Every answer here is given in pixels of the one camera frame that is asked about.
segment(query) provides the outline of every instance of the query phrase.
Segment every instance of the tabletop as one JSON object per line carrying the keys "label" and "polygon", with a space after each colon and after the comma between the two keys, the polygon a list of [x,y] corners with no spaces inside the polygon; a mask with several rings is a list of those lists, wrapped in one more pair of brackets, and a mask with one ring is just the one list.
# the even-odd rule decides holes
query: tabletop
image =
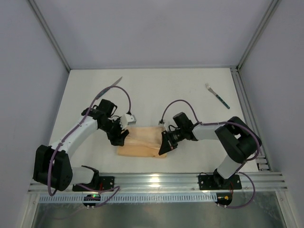
{"label": "tabletop", "polygon": [[[131,112],[136,117],[136,126],[157,126],[166,106],[176,99],[187,100],[198,119],[204,123],[226,121],[233,116],[244,120],[229,68],[72,70],[50,142],[65,135],[94,97],[121,76],[123,78],[118,86],[131,97]],[[206,89],[206,83],[230,109]],[[128,100],[121,90],[113,88],[102,98],[118,106],[116,115],[127,112]],[[166,112],[164,119],[167,124],[175,125],[172,117],[180,112],[195,123],[190,108],[185,103],[177,102]],[[106,133],[98,130],[82,143],[70,160],[73,167],[87,165],[100,172],[199,173],[213,172],[226,155],[217,140],[184,140],[164,159],[124,157],[117,155],[117,147],[110,144]],[[256,162],[248,162],[241,171],[258,171]]]}

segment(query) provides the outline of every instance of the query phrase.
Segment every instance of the white wall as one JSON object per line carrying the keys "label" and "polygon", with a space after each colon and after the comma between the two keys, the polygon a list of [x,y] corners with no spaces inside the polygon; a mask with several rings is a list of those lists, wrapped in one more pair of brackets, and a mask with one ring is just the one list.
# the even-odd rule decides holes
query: white wall
{"label": "white wall", "polygon": [[304,214],[304,1],[282,1],[241,70],[273,167]]}
{"label": "white wall", "polygon": [[271,0],[36,0],[72,69],[238,64]]}
{"label": "white wall", "polygon": [[12,228],[68,74],[25,0],[0,1],[0,22],[0,227]]}

